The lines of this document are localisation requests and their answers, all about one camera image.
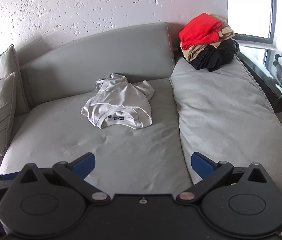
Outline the white t-shirt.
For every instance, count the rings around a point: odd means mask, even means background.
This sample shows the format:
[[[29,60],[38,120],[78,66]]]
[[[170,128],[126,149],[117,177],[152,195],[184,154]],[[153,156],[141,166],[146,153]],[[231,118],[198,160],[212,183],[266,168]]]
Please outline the white t-shirt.
[[[112,73],[97,80],[94,91],[81,110],[93,126],[123,125],[137,130],[152,125],[150,99],[155,90],[148,81],[133,85],[127,77]]]

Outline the grey sofa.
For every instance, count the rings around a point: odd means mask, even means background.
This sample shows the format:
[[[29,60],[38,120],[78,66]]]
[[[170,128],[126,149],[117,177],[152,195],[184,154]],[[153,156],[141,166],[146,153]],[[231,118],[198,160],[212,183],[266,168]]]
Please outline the grey sofa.
[[[91,152],[84,180],[110,195],[190,187],[174,65],[166,23],[82,38],[23,66],[10,46],[0,56],[0,175]]]

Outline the glass side table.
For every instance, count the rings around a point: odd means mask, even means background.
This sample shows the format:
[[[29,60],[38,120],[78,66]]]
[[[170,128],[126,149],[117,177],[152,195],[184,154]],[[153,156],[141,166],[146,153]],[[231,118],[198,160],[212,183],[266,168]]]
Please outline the glass side table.
[[[282,112],[282,67],[274,56],[282,53],[272,46],[240,41],[238,58],[260,85],[276,113]]]

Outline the black folded garments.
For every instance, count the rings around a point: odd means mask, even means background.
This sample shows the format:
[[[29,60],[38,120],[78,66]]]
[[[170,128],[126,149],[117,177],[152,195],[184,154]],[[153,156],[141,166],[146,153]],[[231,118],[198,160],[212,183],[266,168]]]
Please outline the black folded garments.
[[[220,69],[222,65],[231,63],[234,56],[239,53],[239,43],[235,39],[228,39],[222,41],[220,45],[215,48],[208,44],[197,57],[189,63],[196,69],[206,69],[209,72]]]

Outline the rear grey throw pillow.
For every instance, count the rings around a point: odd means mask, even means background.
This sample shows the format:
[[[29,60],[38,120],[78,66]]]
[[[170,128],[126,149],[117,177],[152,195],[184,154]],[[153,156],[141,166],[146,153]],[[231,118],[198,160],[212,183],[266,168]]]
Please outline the rear grey throw pillow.
[[[11,44],[6,51],[0,55],[0,79],[8,77],[11,73],[15,74],[16,84],[16,110],[15,115],[30,112],[28,102],[25,97],[20,64],[14,45]]]

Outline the beige folded garment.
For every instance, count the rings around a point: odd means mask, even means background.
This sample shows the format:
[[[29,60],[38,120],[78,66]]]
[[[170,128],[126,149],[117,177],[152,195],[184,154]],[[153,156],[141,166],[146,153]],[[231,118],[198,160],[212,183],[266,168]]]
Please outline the beige folded garment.
[[[208,45],[217,48],[221,42],[235,36],[224,18],[202,13],[187,23],[178,33],[180,49],[188,62],[193,61]]]

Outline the red folded garment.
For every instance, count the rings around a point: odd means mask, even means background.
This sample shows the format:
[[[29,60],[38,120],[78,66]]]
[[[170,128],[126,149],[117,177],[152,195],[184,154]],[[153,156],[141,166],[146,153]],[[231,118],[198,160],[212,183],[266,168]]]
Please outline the red folded garment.
[[[198,15],[179,31],[181,48],[188,50],[191,46],[219,42],[222,27],[221,20],[206,13]]]

